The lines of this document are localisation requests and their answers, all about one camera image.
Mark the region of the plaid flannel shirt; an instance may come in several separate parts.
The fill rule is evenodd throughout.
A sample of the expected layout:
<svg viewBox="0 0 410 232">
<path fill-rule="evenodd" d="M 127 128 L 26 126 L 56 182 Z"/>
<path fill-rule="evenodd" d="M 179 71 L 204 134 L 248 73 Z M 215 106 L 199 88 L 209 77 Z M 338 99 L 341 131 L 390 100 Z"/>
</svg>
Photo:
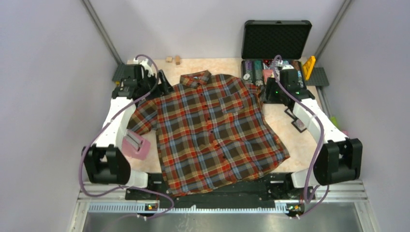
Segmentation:
<svg viewBox="0 0 410 232">
<path fill-rule="evenodd" d="M 173 92 L 141 101 L 128 123 L 155 131 L 163 179 L 174 196 L 252 181 L 289 158 L 267 124 L 260 90 L 229 74 L 184 74 Z"/>
</svg>

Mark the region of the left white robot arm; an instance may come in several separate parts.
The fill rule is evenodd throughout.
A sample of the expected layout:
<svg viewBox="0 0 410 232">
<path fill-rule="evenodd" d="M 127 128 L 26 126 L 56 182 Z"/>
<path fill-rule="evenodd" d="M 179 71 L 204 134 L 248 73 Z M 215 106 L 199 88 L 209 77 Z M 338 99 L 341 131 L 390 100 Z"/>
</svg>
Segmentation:
<svg viewBox="0 0 410 232">
<path fill-rule="evenodd" d="M 164 72 L 147 58 L 120 64 L 113 81 L 116 87 L 109 112 L 96 140 L 84 147 L 83 164 L 91 183 L 134 186 L 142 199 L 149 200 L 155 187 L 148 182 L 148 173 L 132 170 L 128 159 L 144 160 L 151 143 L 127 126 L 142 100 L 170 94 L 173 88 Z"/>
</svg>

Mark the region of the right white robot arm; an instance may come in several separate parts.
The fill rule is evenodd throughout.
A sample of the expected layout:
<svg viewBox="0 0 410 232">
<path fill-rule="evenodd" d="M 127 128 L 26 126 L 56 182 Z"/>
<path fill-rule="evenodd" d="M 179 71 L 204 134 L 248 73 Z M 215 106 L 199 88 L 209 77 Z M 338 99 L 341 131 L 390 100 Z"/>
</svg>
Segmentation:
<svg viewBox="0 0 410 232">
<path fill-rule="evenodd" d="M 297 199 L 304 187 L 358 179 L 363 151 L 361 141 L 349 138 L 331 122 L 294 66 L 285 61 L 274 61 L 272 65 L 272 74 L 266 79 L 264 99 L 274 98 L 276 103 L 285 105 L 285 112 L 293 118 L 293 124 L 303 123 L 317 143 L 309 167 L 290 174 L 291 181 L 283 186 L 285 196 Z"/>
</svg>

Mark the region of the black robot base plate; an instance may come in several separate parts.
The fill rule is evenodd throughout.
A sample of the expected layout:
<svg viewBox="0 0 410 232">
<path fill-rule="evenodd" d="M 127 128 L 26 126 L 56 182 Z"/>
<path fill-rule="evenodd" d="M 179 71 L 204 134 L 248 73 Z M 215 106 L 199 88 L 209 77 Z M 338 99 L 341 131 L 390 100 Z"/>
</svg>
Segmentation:
<svg viewBox="0 0 410 232">
<path fill-rule="evenodd" d="M 212 192 L 195 193 L 187 196 L 171 196 L 167 193 L 168 185 L 161 174 L 148 174 L 148 190 L 166 194 L 174 200 L 174 209 L 251 209 L 275 207 L 275 201 L 296 200 L 302 202 L 303 188 L 295 188 L 291 184 L 290 173 L 268 174 L 255 181 L 237 182 L 223 186 Z M 171 202 L 153 193 L 128 188 L 126 200 L 155 200 L 161 208 L 169 208 Z"/>
</svg>

